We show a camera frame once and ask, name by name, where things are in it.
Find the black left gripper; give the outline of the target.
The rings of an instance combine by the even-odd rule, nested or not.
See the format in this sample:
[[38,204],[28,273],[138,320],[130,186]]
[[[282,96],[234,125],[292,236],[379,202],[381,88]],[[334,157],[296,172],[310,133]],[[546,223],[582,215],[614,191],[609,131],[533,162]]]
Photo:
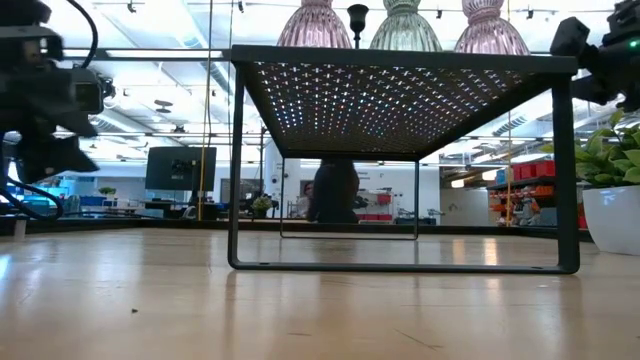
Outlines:
[[[50,64],[0,65],[0,133],[45,136],[63,128],[81,137],[95,137],[97,131],[88,115],[75,115],[74,96],[70,69]],[[66,171],[98,170],[80,149],[78,137],[23,139],[17,144],[17,173],[24,183],[36,183]]]

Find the pink ribbed glass candle holder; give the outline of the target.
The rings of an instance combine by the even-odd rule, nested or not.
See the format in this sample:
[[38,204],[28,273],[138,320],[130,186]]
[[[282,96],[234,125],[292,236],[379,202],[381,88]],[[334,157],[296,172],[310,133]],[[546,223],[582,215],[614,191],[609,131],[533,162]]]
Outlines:
[[516,28],[501,17],[504,0],[462,0],[467,27],[459,37],[454,51],[470,54],[520,55],[530,54]]
[[352,47],[343,21],[332,8],[332,0],[301,0],[286,22],[277,45],[281,47]]

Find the green ribbed glass candle holder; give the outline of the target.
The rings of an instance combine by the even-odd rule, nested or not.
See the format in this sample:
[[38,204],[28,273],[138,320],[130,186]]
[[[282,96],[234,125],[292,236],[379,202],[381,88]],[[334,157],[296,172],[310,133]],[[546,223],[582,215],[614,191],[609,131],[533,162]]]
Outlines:
[[419,14],[421,0],[383,0],[387,17],[369,48],[390,51],[440,52],[440,41],[429,22]]

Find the tall black candlestick holder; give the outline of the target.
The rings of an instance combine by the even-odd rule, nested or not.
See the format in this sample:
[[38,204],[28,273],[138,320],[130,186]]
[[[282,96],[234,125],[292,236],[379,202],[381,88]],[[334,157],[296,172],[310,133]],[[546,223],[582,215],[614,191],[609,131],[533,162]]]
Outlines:
[[349,15],[349,27],[354,35],[354,48],[360,48],[361,34],[366,27],[366,17],[369,8],[364,4],[353,4],[347,8]]

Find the black computer monitor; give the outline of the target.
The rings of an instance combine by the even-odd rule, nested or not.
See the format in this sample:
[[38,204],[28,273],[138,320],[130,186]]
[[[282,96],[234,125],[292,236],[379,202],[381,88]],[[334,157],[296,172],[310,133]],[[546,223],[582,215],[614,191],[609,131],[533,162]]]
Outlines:
[[[205,191],[214,190],[217,149],[206,150]],[[153,147],[149,149],[145,188],[148,190],[198,191],[201,148]]]

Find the storage rack with red bins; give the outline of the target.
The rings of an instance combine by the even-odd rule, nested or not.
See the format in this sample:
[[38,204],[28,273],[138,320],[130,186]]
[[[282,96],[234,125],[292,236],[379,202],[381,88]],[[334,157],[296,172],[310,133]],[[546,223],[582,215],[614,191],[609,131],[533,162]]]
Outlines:
[[540,160],[499,170],[487,188],[490,218],[501,227],[558,225],[554,160]]

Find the yellow vertical pole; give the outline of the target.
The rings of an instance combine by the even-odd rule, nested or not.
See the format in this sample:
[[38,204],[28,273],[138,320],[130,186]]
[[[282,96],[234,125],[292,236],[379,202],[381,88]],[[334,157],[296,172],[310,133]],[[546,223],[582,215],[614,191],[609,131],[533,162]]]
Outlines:
[[206,87],[205,87],[205,102],[204,102],[204,113],[203,113],[203,136],[202,136],[202,147],[201,147],[201,167],[200,167],[200,180],[199,180],[199,190],[197,197],[197,220],[201,221],[203,216],[203,204],[204,197],[206,195],[205,191],[205,176],[206,176],[206,150],[209,148],[210,141],[210,131],[211,131],[211,115],[210,115],[210,90],[211,90],[211,44],[212,44],[212,35],[211,31],[213,28],[213,7],[214,0],[209,0],[209,10],[208,10],[208,30],[207,30],[207,48],[206,48]]

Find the green plant in white pot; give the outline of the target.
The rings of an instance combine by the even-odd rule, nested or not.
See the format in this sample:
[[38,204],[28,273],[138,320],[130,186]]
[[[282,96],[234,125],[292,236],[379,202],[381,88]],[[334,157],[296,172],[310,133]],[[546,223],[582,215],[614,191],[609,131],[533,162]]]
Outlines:
[[622,124],[615,111],[608,125],[574,149],[587,228],[599,250],[640,256],[640,123]]

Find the small potted plant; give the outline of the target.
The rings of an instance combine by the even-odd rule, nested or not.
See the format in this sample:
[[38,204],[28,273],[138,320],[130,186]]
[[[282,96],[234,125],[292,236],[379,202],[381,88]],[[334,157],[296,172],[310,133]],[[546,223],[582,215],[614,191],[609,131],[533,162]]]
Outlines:
[[262,195],[256,197],[251,205],[253,216],[258,219],[267,217],[267,212],[273,207],[272,199],[269,196]]

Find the black perforated metal shelf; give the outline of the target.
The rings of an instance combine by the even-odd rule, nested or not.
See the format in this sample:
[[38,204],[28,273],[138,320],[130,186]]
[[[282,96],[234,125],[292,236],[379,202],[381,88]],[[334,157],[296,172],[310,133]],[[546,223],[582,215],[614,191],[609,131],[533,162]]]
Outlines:
[[230,175],[241,178],[244,103],[283,158],[421,160],[543,92],[552,95],[558,260],[580,267],[571,83],[562,56],[234,45]]

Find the red storage bins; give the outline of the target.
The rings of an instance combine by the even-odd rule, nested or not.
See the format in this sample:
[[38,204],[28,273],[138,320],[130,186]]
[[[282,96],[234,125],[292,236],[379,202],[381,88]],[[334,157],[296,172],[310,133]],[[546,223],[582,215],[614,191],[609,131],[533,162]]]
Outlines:
[[354,203],[354,212],[361,222],[391,223],[394,220],[393,200],[392,192],[360,191]]

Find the person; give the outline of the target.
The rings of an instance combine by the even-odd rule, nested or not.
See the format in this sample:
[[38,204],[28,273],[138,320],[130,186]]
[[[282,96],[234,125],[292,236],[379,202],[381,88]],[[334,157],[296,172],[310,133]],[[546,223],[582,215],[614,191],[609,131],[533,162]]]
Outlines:
[[349,159],[323,159],[314,177],[307,219],[320,224],[357,224],[353,205],[359,177]]

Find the black aluminium table frame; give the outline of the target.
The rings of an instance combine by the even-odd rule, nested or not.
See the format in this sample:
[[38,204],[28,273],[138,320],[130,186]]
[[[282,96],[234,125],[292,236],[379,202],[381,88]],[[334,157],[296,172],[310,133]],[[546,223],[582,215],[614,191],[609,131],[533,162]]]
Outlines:
[[[227,221],[189,221],[169,219],[134,219],[134,218],[68,218],[56,221],[30,220],[21,217],[0,217],[0,236],[10,236],[19,222],[26,224],[28,234],[80,232],[100,230],[120,230],[133,228],[188,229],[188,230],[227,230]],[[320,225],[307,222],[277,221],[241,221],[241,231],[268,231],[279,233],[353,233],[374,235],[478,235],[478,236],[521,236],[532,238],[556,239],[558,231],[551,227],[490,227],[490,226],[442,226],[395,224],[329,224]]]

